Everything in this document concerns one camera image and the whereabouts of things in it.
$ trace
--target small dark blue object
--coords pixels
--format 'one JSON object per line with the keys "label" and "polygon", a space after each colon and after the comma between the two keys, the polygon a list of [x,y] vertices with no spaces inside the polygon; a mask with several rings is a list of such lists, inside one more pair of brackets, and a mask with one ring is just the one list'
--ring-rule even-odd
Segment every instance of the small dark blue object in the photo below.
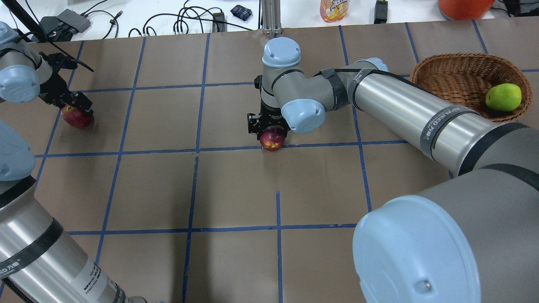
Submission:
{"label": "small dark blue object", "polygon": [[245,7],[243,7],[243,6],[239,5],[239,4],[234,6],[234,8],[230,10],[230,12],[235,17],[238,17],[243,21],[247,21],[247,19],[249,19],[249,17],[253,14],[253,11],[251,11],[250,9],[245,8]]}

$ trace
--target white label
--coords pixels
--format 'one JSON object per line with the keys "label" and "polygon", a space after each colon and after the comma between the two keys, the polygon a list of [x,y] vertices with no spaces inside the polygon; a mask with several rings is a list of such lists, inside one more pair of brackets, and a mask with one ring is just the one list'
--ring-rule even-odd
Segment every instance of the white label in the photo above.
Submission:
{"label": "white label", "polygon": [[71,286],[86,299],[86,302],[96,302],[103,294],[108,281],[108,276],[88,258],[82,271],[71,282]]}

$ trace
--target orange snack bag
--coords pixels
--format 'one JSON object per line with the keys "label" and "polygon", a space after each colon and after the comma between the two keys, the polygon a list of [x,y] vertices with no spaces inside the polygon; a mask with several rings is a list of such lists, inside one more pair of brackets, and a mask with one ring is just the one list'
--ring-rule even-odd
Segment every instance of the orange snack bag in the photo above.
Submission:
{"label": "orange snack bag", "polygon": [[328,23],[339,21],[346,16],[350,0],[321,0],[320,17]]}

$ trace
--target red apple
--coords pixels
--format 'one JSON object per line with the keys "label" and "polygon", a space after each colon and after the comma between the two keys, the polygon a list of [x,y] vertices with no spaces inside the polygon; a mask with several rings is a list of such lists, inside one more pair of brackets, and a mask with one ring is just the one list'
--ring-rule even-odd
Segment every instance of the red apple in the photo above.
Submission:
{"label": "red apple", "polygon": [[92,121],[94,121],[94,116],[88,116],[85,113],[83,113],[80,109],[65,105],[62,108],[61,116],[64,118],[64,120],[67,122],[67,124],[77,127],[77,128],[84,128],[88,124],[90,124]]}
{"label": "red apple", "polygon": [[285,131],[280,127],[270,128],[260,135],[260,144],[264,149],[273,152],[285,143]]}

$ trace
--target orange object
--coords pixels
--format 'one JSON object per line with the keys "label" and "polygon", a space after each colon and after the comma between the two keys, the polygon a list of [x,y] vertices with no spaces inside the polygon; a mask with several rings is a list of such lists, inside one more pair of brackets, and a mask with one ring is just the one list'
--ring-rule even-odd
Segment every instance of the orange object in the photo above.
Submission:
{"label": "orange object", "polygon": [[321,0],[320,17],[327,23],[339,21],[346,16],[350,0]]}
{"label": "orange object", "polygon": [[440,12],[453,20],[481,19],[494,0],[438,0]]}

